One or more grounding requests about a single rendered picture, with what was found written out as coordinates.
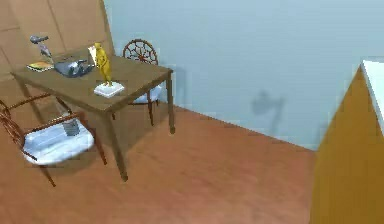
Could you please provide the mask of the yellow cabinet white top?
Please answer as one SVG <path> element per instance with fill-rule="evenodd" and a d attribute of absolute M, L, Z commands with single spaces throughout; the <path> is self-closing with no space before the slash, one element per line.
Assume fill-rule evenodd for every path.
<path fill-rule="evenodd" d="M 308 224 L 384 224 L 384 130 L 360 66 L 321 141 Z"/>

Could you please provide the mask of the yellow book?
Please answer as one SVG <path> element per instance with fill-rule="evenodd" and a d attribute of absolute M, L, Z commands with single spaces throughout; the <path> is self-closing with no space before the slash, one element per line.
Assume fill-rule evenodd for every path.
<path fill-rule="evenodd" d="M 36 71 L 36 72 L 44 72 L 48 71 L 54 68 L 54 66 L 50 63 L 40 61 L 40 62 L 35 62 L 27 65 L 27 68 Z"/>

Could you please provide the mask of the brown wooden table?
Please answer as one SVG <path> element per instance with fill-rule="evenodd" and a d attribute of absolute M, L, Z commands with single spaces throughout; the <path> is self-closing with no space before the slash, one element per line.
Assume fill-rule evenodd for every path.
<path fill-rule="evenodd" d="M 140 61 L 129 60 L 114 55 L 109 56 L 112 68 L 112 78 L 121 83 L 125 89 L 122 93 L 111 98 L 97 96 L 93 93 L 94 88 L 102 81 L 97 70 L 93 70 L 80 78 L 66 78 L 48 70 L 45 72 L 34 72 L 26 66 L 13 69 L 10 74 L 19 84 L 22 93 L 30 96 L 27 85 L 49 93 L 72 105 L 93 112 L 101 118 L 102 124 L 111 141 L 116 165 L 119 169 L 121 179 L 126 182 L 128 175 L 119 143 L 111 120 L 111 114 L 132 103 L 136 98 L 149 92 L 155 86 L 166 83 L 169 130 L 175 133 L 173 93 L 172 93 L 172 69 Z"/>

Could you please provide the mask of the grey desk lamp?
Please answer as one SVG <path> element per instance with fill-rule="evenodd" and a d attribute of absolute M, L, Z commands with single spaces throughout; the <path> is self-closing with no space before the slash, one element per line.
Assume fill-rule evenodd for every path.
<path fill-rule="evenodd" d="M 48 47 L 44 44 L 44 41 L 48 39 L 49 39 L 48 36 L 36 36 L 36 35 L 31 35 L 29 38 L 31 43 L 39 47 L 41 55 L 44 56 L 50 64 L 53 64 L 52 54 L 48 49 Z"/>

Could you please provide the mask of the brown chair white seat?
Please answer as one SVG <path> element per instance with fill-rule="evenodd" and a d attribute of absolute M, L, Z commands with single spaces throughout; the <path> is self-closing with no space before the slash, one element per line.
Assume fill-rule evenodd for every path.
<path fill-rule="evenodd" d="M 55 187 L 56 184 L 48 172 L 49 167 L 74 158 L 93 146 L 96 147 L 104 165 L 107 164 L 107 159 L 96 129 L 89 125 L 85 113 L 73 112 L 60 98 L 56 98 L 56 100 L 65 108 L 66 112 L 45 124 L 24 131 L 12 119 L 12 110 L 49 96 L 49 93 L 31 96 L 10 106 L 0 99 L 0 123 L 23 154 L 24 159 L 38 167 L 50 184 Z M 62 125 L 64 121 L 71 119 L 76 119 L 78 123 L 80 132 L 76 136 L 68 136 Z"/>
<path fill-rule="evenodd" d="M 122 50 L 122 56 L 134 61 L 140 61 L 145 64 L 158 65 L 158 56 L 153 45 L 145 40 L 136 38 L 129 41 Z M 136 98 L 131 105 L 146 105 L 150 124 L 154 125 L 153 104 L 159 105 L 160 93 L 162 86 L 158 84 L 150 91 Z"/>

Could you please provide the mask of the small grey cup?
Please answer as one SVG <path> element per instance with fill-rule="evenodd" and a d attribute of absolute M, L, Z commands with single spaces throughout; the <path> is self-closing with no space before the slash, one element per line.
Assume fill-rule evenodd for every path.
<path fill-rule="evenodd" d="M 76 136 L 80 132 L 76 119 L 66 120 L 62 125 L 68 136 Z"/>

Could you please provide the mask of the yellow statue white base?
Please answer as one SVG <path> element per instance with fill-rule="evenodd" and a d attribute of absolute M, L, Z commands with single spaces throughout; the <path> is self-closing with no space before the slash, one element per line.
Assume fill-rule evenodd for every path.
<path fill-rule="evenodd" d="M 122 92 L 125 87 L 112 80 L 110 60 L 100 43 L 94 44 L 95 65 L 103 78 L 103 82 L 95 87 L 94 93 L 99 96 L 111 98 Z"/>

